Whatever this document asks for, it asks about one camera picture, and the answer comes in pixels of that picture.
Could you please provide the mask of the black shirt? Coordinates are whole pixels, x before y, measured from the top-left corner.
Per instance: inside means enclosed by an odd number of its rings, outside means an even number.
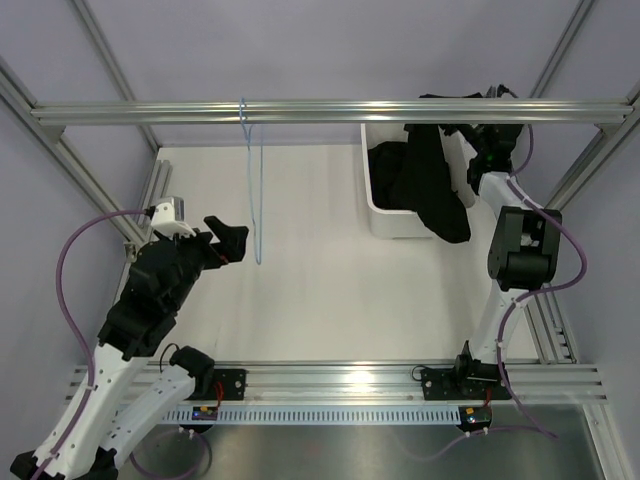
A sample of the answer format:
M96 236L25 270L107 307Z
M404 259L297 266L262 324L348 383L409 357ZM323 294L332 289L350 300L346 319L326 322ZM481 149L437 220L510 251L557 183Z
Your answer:
M450 244L471 239L467 208L452 190L440 128L403 126L406 142L385 141L368 150L374 203L415 212L436 237Z

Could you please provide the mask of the light blue wire hanger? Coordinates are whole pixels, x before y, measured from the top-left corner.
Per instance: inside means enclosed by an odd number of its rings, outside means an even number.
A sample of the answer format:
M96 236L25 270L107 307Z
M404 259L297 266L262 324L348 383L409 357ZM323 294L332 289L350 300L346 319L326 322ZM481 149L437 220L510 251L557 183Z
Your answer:
M244 97L239 101L239 120L246 147L246 178L253 238L253 256L256 265L261 266L263 263L264 235L264 131L260 129L258 164L257 170L254 170L253 129L255 125L249 124L248 105Z

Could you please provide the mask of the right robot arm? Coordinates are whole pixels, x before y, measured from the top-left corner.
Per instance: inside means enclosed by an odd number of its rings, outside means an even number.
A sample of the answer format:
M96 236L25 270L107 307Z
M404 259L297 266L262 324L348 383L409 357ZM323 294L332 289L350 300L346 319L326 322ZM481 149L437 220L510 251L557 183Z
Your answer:
M531 293L549 283L560 244L557 210L540 207L521 191L512 152L521 132L516 124L445 124L445 135L459 134L474 149L466 180L496 219L487 257L491 290L479 326L450 369L423 370L427 399L507 399L504 361L515 325Z

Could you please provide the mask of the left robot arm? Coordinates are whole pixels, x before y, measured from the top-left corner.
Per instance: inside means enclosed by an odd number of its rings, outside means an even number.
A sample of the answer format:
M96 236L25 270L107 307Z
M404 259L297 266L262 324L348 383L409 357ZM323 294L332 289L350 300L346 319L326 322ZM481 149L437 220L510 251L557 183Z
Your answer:
M10 471L19 479L115 479L138 443L179 403L240 401L242 369L217 370L190 346L177 349L159 378L124 411L118 409L137 375L176 324L177 314L206 270L243 260L249 230L215 216L207 231L179 221L153 223L156 240L131 265L118 301L109 310L98 344L87 350L87 374L47 439L21 453Z

